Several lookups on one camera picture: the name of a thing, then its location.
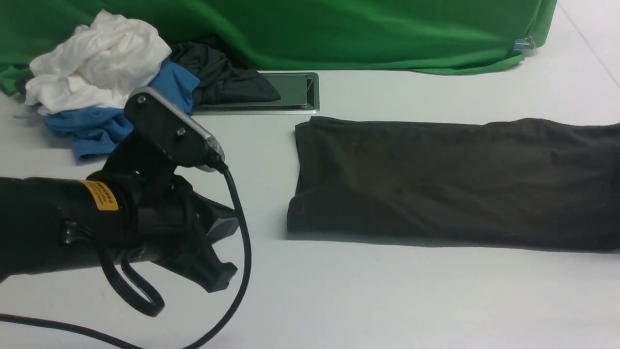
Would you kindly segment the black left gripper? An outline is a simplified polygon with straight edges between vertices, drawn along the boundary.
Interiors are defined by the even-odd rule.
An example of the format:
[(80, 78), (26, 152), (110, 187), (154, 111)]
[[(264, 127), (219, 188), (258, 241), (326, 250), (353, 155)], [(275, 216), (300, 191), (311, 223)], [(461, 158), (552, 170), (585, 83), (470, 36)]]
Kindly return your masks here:
[(87, 227), (115, 252), (149, 260), (193, 281), (207, 292), (228, 288), (237, 267), (213, 246), (239, 228), (234, 208), (195, 193), (175, 165), (135, 131), (89, 176), (107, 185), (118, 208)]

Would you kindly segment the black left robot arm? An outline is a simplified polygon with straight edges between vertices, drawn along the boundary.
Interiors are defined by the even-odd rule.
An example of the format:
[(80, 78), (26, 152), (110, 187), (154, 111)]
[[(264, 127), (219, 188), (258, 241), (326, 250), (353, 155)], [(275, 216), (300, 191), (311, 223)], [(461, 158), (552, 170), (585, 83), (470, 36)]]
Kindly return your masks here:
[(201, 136), (133, 131), (86, 180), (1, 179), (1, 276), (99, 267), (87, 241), (69, 242), (71, 222), (87, 228), (114, 264), (153, 262), (207, 292), (226, 289), (237, 272), (213, 244), (239, 223), (232, 208), (197, 194), (175, 174), (201, 166)]

